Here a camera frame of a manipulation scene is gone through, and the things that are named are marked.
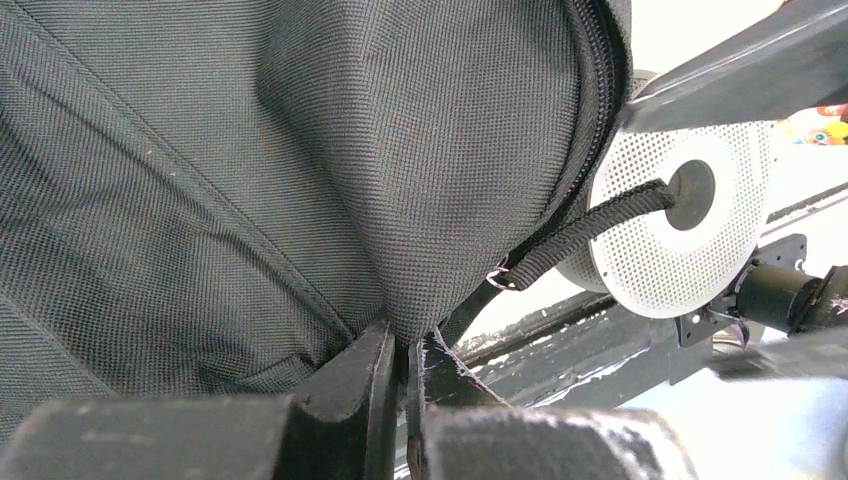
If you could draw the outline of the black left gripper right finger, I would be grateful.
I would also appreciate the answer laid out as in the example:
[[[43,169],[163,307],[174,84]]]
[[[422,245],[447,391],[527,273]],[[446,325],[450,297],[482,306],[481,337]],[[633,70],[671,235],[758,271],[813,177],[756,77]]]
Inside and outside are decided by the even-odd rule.
[[[508,405],[439,332],[409,350],[414,479],[693,479],[678,435],[646,410]]]

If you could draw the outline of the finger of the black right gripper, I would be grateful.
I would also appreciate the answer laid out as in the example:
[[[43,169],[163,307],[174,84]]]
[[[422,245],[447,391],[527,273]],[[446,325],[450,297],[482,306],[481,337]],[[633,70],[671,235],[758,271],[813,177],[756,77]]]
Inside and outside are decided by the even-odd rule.
[[[847,4],[791,1],[655,77],[621,110],[628,132],[778,120],[847,101]]]

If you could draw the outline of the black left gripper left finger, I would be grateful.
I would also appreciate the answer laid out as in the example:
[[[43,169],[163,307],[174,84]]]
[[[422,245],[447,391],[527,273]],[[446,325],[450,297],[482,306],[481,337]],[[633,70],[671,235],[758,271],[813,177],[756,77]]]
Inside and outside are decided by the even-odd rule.
[[[395,341],[371,327],[289,395],[59,401],[14,434],[5,479],[388,479]]]

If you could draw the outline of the red treehouse paperback book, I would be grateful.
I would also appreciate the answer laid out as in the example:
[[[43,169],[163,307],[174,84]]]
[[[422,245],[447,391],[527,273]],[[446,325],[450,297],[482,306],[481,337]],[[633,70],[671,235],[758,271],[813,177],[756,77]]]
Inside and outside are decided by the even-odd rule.
[[[847,105],[801,110],[776,124],[792,144],[844,146],[847,144]]]

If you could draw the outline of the black student backpack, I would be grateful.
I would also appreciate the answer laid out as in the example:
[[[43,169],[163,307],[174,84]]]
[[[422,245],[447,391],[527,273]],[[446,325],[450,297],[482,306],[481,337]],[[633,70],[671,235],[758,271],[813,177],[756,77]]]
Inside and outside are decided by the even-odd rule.
[[[72,397],[279,394],[458,340],[573,225],[627,1],[5,1],[1,437]]]

